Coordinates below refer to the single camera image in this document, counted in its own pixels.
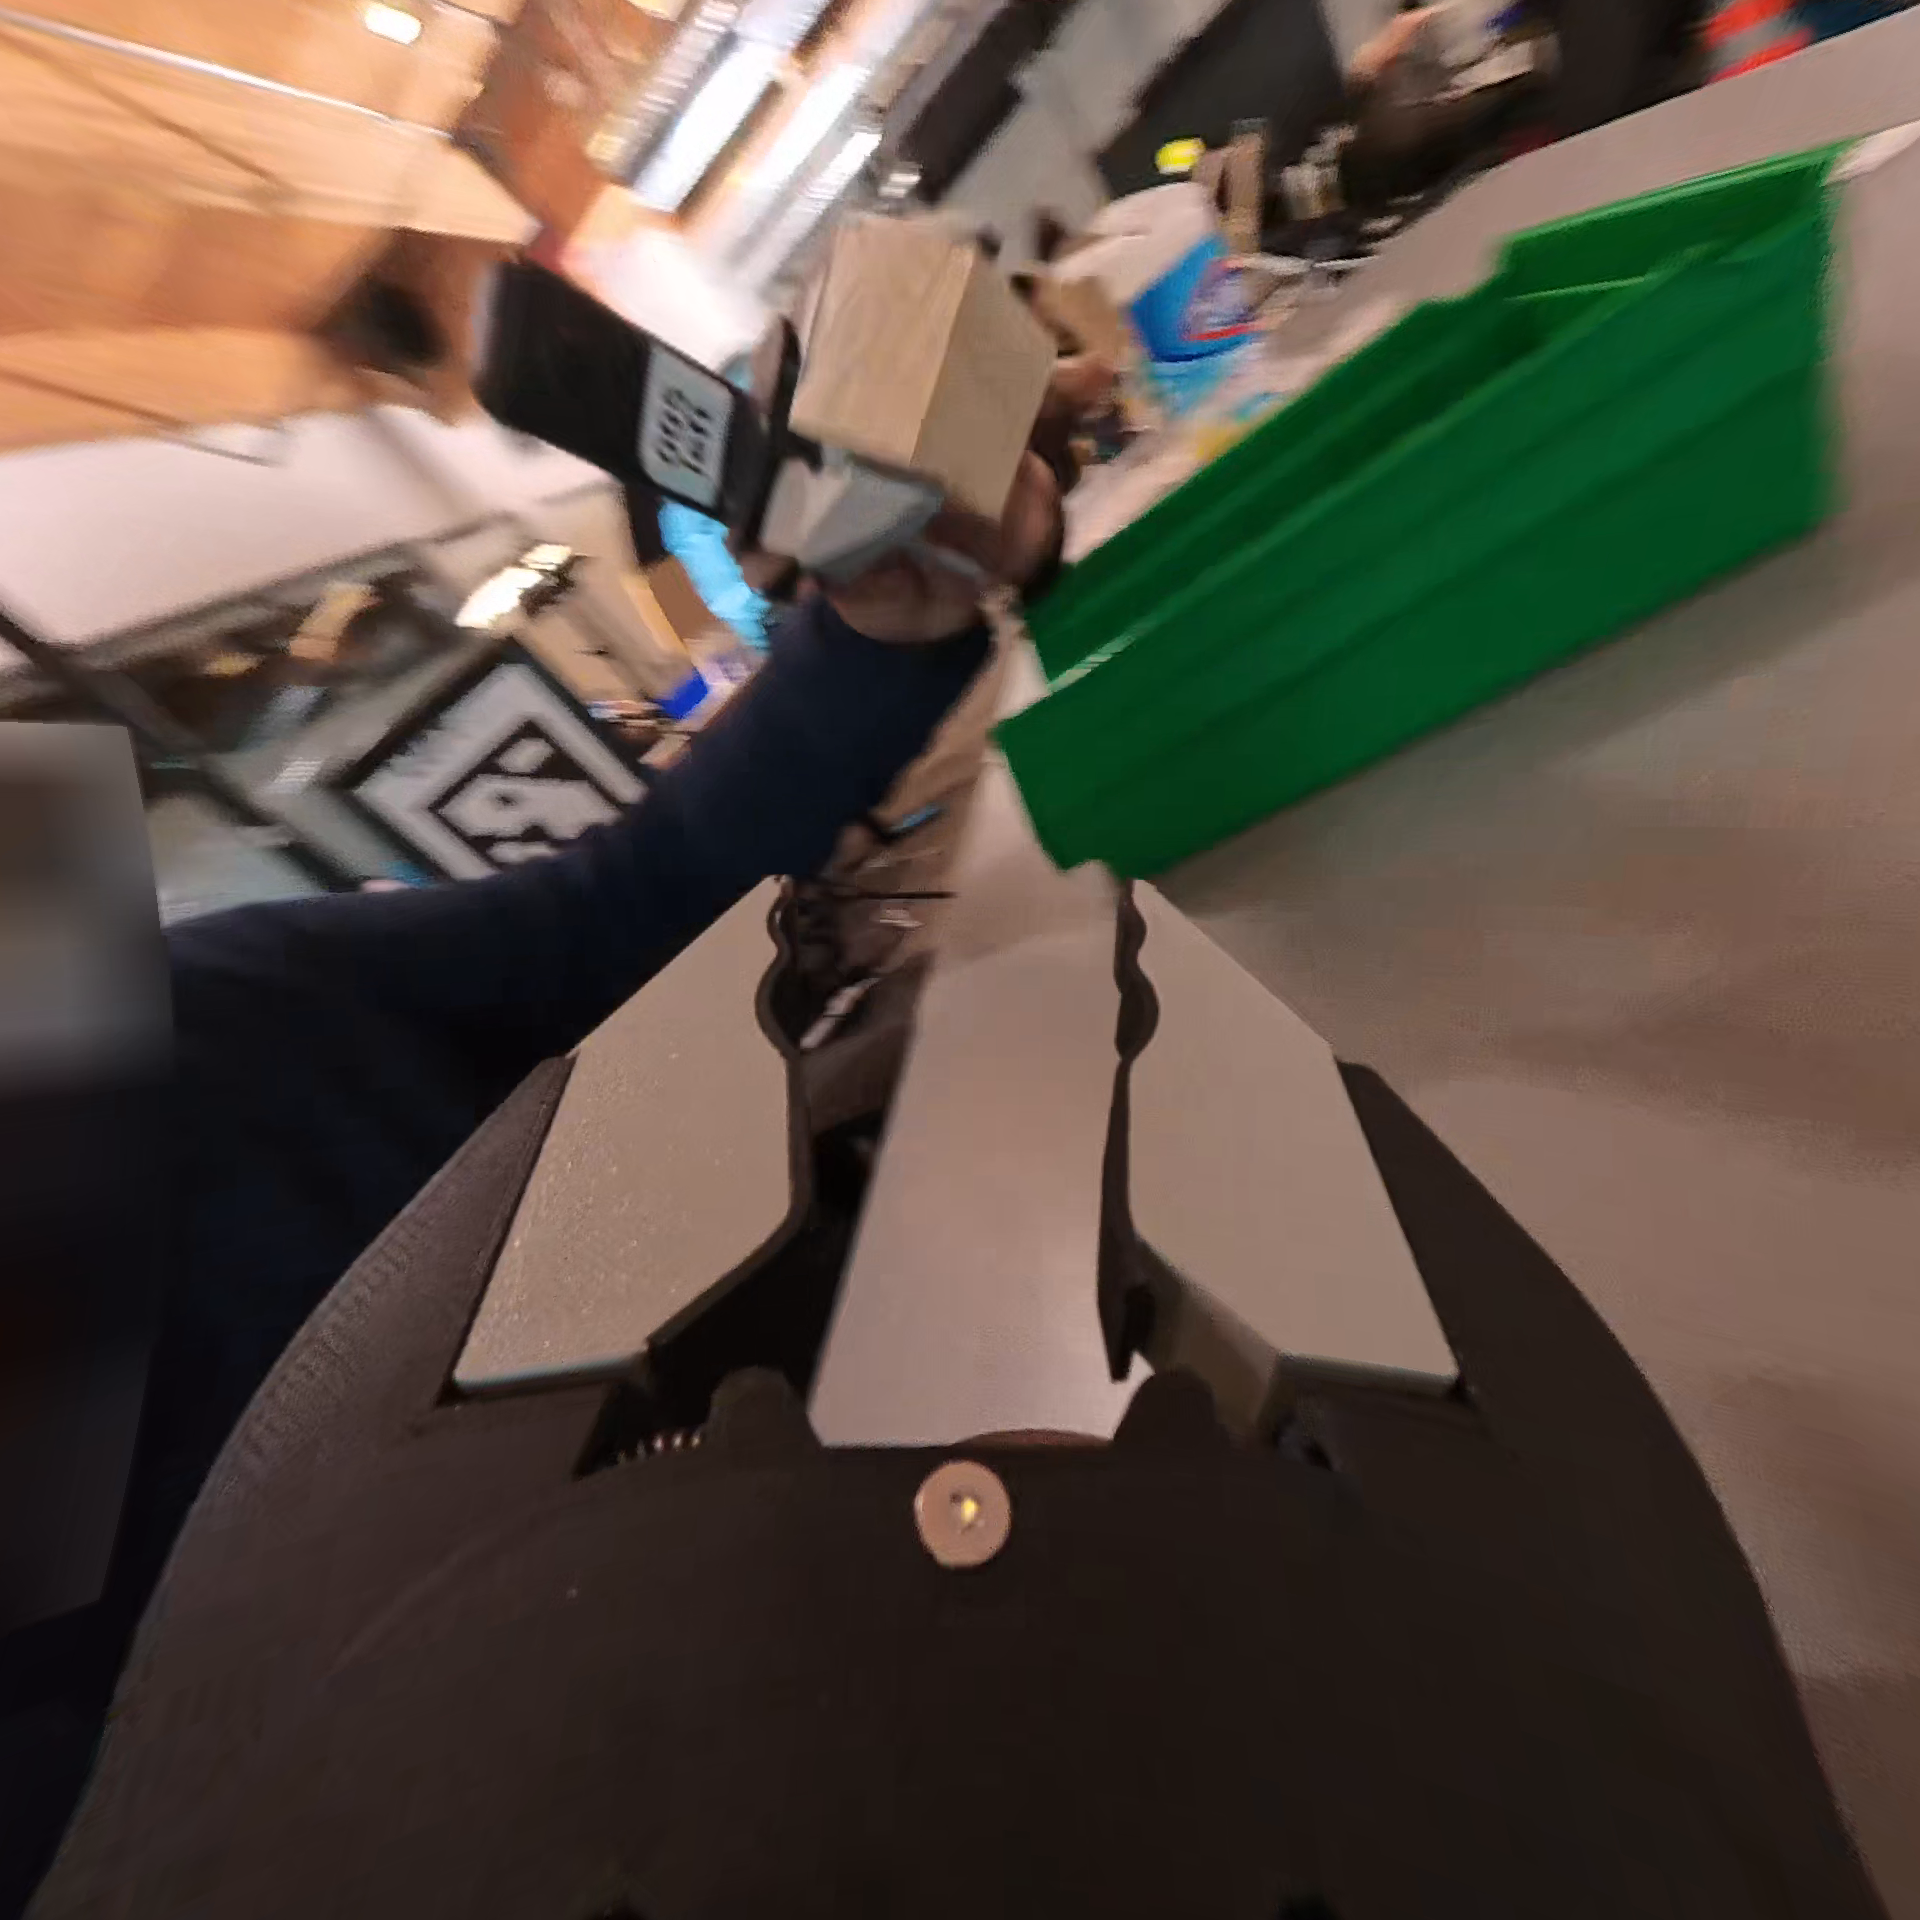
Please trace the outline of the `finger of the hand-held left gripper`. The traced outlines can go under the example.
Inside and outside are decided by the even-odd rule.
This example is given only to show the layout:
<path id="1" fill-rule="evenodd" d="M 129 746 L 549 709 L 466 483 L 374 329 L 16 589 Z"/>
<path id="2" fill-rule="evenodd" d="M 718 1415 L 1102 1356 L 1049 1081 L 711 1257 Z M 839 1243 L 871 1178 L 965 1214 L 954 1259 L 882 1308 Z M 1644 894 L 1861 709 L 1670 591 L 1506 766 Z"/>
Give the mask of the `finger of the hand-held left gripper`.
<path id="1" fill-rule="evenodd" d="M 912 546 L 945 502 L 942 483 L 814 442 L 746 444 L 746 583 L 841 586 Z"/>

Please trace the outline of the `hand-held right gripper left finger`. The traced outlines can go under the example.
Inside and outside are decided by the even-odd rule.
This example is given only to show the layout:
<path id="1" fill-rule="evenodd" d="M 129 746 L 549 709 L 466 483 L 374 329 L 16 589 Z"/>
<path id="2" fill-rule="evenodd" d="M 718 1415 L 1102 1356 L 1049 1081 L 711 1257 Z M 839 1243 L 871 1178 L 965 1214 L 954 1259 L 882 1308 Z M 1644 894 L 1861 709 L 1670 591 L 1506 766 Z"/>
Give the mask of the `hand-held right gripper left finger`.
<path id="1" fill-rule="evenodd" d="M 450 1381 L 613 1379 L 784 1247 L 809 1201 L 799 1060 L 766 879 L 569 1053 Z"/>

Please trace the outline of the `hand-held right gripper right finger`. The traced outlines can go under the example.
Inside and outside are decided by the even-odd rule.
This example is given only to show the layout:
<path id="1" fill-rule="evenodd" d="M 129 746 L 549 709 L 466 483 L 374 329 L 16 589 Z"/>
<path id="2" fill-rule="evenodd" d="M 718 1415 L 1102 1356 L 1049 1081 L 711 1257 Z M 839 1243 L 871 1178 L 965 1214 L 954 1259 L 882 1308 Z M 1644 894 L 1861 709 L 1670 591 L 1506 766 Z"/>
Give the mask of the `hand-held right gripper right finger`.
<path id="1" fill-rule="evenodd" d="M 1096 1298 L 1111 1366 L 1239 1435 L 1306 1391 L 1441 1401 L 1458 1363 L 1333 1047 L 1145 879 L 1118 902 Z"/>

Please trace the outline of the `blue-striped wooden cube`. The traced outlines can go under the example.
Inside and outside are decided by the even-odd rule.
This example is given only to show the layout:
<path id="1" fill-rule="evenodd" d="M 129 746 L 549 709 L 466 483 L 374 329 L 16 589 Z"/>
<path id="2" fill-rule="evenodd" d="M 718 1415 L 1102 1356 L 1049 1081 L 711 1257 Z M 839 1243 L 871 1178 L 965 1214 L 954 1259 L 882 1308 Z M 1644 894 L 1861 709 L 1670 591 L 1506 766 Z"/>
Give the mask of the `blue-striped wooden cube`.
<path id="1" fill-rule="evenodd" d="M 1056 366 L 997 261 L 934 221 L 854 215 L 812 300 L 789 422 L 993 521 Z"/>

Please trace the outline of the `green plastic bin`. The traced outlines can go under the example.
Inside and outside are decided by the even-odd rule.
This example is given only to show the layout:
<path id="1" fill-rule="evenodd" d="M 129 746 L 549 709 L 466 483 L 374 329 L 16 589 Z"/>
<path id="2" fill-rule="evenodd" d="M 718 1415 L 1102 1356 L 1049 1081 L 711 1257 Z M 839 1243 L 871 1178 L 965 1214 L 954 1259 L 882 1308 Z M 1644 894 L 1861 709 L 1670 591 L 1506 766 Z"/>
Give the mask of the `green plastic bin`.
<path id="1" fill-rule="evenodd" d="M 1153 878 L 1807 537 L 1840 146 L 1512 234 L 1030 609 L 1041 853 Z"/>

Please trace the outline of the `person's left forearm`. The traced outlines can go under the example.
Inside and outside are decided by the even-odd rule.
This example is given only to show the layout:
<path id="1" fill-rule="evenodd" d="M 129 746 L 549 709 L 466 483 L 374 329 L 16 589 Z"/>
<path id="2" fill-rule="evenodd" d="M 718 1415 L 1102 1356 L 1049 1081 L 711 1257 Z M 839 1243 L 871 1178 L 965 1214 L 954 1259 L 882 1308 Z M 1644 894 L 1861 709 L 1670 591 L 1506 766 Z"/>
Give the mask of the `person's left forearm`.
<path id="1" fill-rule="evenodd" d="M 481 1107 L 582 1043 L 732 906 L 805 878 L 896 783 L 990 653 L 973 605 L 929 641 L 815 591 L 756 677 L 609 825 L 479 879 L 236 907 L 165 938 L 176 1081 Z"/>

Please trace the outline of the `person's left hand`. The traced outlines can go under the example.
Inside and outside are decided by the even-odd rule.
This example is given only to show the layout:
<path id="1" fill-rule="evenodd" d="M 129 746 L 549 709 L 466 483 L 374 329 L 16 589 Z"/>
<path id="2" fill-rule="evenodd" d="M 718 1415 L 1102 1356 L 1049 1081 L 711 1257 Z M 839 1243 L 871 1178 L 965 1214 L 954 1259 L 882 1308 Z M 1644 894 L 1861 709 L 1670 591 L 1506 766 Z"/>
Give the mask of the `person's left hand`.
<path id="1" fill-rule="evenodd" d="M 1056 470 L 1028 447 L 997 518 L 942 510 L 908 545 L 823 588 L 828 605 L 869 641 L 924 645 L 965 633 L 990 604 L 1020 594 L 1062 551 Z"/>

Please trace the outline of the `disinfecting wipes canister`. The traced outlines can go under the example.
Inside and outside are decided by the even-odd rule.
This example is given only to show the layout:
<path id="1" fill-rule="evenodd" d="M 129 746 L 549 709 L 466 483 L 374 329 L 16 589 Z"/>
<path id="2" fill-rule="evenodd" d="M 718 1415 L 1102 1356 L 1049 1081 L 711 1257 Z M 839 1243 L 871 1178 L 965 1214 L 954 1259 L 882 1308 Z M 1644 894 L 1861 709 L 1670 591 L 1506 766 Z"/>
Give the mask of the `disinfecting wipes canister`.
<path id="1" fill-rule="evenodd" d="M 1145 395 L 1164 419 L 1200 410 L 1258 340 L 1256 274 L 1193 180 L 1104 206 L 1070 267 L 1134 331 Z"/>

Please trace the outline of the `black-white patterned sign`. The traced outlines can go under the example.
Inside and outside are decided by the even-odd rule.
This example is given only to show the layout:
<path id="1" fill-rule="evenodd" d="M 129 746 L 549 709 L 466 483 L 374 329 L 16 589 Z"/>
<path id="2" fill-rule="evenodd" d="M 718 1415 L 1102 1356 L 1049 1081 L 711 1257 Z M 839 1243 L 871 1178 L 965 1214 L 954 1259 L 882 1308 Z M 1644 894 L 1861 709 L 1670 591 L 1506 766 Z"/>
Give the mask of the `black-white patterned sign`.
<path id="1" fill-rule="evenodd" d="M 535 865 L 645 793 L 588 709 L 512 642 L 471 661 L 330 788 L 413 870 L 441 879 Z"/>

